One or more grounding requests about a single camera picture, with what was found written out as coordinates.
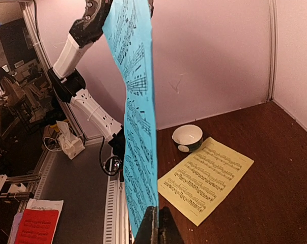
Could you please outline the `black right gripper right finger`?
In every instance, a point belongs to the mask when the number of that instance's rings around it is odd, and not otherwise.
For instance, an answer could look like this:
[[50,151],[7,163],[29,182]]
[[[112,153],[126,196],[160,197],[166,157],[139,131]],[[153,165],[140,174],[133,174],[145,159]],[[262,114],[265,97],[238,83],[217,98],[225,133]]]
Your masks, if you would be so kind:
[[184,244],[172,213],[166,206],[159,211],[158,243]]

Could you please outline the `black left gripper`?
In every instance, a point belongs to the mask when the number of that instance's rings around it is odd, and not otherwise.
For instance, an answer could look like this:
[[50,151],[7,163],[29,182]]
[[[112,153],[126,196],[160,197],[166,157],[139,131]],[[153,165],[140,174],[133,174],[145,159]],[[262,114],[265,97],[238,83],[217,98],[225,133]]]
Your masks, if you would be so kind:
[[113,1],[109,0],[86,0],[83,17],[75,20],[69,30],[69,34],[79,47],[85,47],[100,39],[112,3]]

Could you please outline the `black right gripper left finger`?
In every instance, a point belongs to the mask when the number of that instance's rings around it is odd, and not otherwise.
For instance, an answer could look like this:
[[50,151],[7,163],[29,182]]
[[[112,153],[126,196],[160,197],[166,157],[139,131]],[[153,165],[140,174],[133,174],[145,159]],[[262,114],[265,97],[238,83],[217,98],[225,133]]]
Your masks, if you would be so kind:
[[158,208],[149,206],[136,234],[134,244],[158,244]]

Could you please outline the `blue sheet music page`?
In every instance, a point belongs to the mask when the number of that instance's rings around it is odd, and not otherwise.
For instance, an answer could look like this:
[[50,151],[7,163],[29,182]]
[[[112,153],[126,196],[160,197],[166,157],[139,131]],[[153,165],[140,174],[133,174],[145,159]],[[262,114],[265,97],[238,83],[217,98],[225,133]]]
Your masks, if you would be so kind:
[[126,87],[123,174],[131,231],[158,206],[158,159],[151,11],[148,1],[113,1],[103,26]]

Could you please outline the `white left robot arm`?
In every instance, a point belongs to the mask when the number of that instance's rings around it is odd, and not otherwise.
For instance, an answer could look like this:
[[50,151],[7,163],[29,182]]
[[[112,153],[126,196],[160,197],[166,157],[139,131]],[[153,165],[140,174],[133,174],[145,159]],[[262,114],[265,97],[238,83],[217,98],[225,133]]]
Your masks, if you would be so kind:
[[76,69],[86,51],[103,35],[103,25],[112,1],[86,1],[85,13],[74,21],[65,46],[48,70],[48,77],[59,100],[82,111],[102,133],[113,155],[124,159],[125,136],[121,123],[112,118],[90,95],[86,82]]

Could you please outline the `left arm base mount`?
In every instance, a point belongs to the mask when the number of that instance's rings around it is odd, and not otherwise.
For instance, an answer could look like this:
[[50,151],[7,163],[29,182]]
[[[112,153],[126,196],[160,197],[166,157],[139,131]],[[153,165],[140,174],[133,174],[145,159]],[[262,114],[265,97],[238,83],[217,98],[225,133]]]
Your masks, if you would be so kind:
[[98,154],[98,160],[99,165],[103,171],[104,174],[106,174],[109,177],[116,176],[122,171],[123,163],[122,160],[118,156],[110,156],[106,161],[102,160],[102,152],[105,145],[105,138],[102,137],[99,154]]

